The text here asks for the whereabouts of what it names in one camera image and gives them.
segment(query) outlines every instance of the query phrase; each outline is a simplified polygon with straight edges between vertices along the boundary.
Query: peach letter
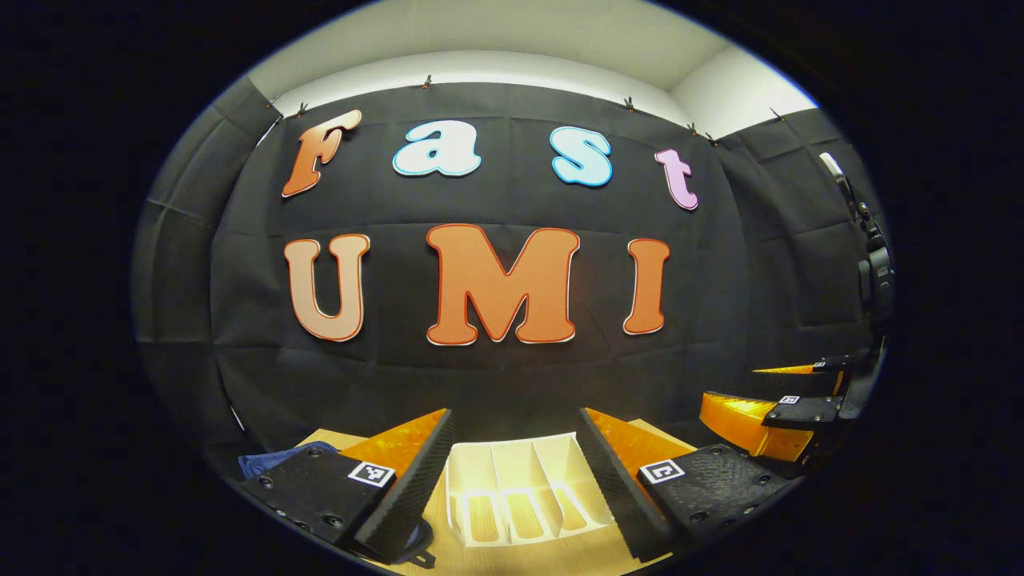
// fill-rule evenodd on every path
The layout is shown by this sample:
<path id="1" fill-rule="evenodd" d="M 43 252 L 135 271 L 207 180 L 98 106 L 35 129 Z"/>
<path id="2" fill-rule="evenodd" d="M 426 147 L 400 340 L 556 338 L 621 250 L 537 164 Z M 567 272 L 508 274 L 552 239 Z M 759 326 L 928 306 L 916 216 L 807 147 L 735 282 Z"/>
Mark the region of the peach letter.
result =
<path id="1" fill-rule="evenodd" d="M 346 234 L 331 241 L 331 253 L 338 259 L 338 292 L 341 307 L 336 316 L 327 316 L 316 305 L 313 286 L 313 260 L 319 255 L 315 240 L 296 240 L 285 246 L 288 283 L 292 289 L 292 308 L 310 334 L 325 340 L 344 342 L 362 328 L 362 254 L 370 250 L 370 238 Z"/>
<path id="2" fill-rule="evenodd" d="M 535 231 L 508 273 L 480 227 L 439 225 L 427 233 L 427 244 L 440 260 L 437 324 L 427 330 L 430 343 L 476 341 L 477 330 L 466 319 L 467 297 L 496 342 L 505 339 L 523 300 L 526 319 L 515 331 L 520 341 L 564 342 L 575 335 L 568 313 L 569 266 L 580 248 L 575 234 L 557 228 Z"/>
<path id="3" fill-rule="evenodd" d="M 319 181 L 316 158 L 319 157 L 321 166 L 330 162 L 338 152 L 338 145 L 341 143 L 341 128 L 351 130 L 359 125 L 360 120 L 362 113 L 353 110 L 302 132 L 299 136 L 299 155 L 295 158 L 292 177 L 285 184 L 281 195 L 288 198 L 316 186 Z"/>
<path id="4" fill-rule="evenodd" d="M 641 238 L 627 245 L 636 262 L 636 280 L 633 282 L 633 312 L 623 322 L 627 334 L 650 334 L 665 326 L 662 315 L 662 278 L 665 260 L 669 259 L 669 245 L 660 240 Z"/>

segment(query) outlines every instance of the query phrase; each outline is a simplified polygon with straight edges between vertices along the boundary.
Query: white 3d-printed tray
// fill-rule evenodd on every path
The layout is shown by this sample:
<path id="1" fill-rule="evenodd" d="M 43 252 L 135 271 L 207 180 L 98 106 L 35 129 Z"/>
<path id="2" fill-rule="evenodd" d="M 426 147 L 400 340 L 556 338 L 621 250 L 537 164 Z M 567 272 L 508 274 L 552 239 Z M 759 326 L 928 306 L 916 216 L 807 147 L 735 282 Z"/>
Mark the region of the white 3d-printed tray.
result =
<path id="1" fill-rule="evenodd" d="M 465 546 L 545 542 L 614 522 L 575 433 L 456 444 L 444 492 L 449 526 Z"/>

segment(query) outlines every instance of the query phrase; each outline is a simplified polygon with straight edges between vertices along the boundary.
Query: letter s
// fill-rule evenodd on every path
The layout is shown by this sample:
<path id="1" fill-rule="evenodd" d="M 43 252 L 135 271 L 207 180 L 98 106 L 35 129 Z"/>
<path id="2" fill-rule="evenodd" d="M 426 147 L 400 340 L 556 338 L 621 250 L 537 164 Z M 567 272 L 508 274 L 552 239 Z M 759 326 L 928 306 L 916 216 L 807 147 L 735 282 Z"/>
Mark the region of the letter s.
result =
<path id="1" fill-rule="evenodd" d="M 601 134 L 562 126 L 551 132 L 551 148 L 562 156 L 551 161 L 555 174 L 566 183 L 604 186 L 611 179 L 611 145 Z"/>

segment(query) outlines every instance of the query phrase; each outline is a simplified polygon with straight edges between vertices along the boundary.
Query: blue cloth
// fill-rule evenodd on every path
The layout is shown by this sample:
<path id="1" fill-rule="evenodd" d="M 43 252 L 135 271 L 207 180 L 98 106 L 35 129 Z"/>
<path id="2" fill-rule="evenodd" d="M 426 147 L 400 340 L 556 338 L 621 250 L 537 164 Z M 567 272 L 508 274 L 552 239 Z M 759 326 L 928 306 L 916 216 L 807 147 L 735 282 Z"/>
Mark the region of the blue cloth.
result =
<path id="1" fill-rule="evenodd" d="M 249 480 L 254 476 L 259 476 L 273 466 L 276 466 L 295 454 L 312 447 L 338 452 L 337 448 L 326 442 L 310 442 L 309 444 L 303 444 L 302 446 L 296 446 L 295 448 L 283 450 L 281 452 L 254 454 L 252 456 L 239 456 L 239 465 L 242 466 L 242 474 L 246 476 L 246 480 Z"/>

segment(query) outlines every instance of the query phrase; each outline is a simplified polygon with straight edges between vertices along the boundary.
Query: orange gripper part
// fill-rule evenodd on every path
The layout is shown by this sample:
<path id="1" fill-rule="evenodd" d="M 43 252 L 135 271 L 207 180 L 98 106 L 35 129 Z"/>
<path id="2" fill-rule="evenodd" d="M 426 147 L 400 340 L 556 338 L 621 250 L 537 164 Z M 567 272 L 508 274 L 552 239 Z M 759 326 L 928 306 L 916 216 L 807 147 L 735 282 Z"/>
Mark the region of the orange gripper part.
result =
<path id="1" fill-rule="evenodd" d="M 751 456 L 796 461 L 814 433 L 762 425 L 765 414 L 777 404 L 705 393 L 700 421 L 715 434 L 746 450 Z"/>
<path id="2" fill-rule="evenodd" d="M 805 366 L 785 366 L 782 368 L 763 368 L 761 370 L 755 370 L 755 372 L 775 372 L 778 374 L 812 374 L 814 372 L 814 365 L 807 364 Z"/>
<path id="3" fill-rule="evenodd" d="M 587 414 L 590 415 L 597 429 L 601 431 L 601 436 L 608 442 L 608 446 L 611 447 L 615 456 L 618 456 L 618 461 L 623 463 L 623 466 L 640 488 L 643 488 L 643 485 L 637 480 L 640 466 L 662 460 L 671 460 L 693 452 L 692 449 L 670 442 L 597 410 L 588 408 Z"/>
<path id="4" fill-rule="evenodd" d="M 342 450 L 341 455 L 394 468 L 395 480 L 400 479 L 434 431 L 445 410 L 442 408 L 370 437 Z"/>

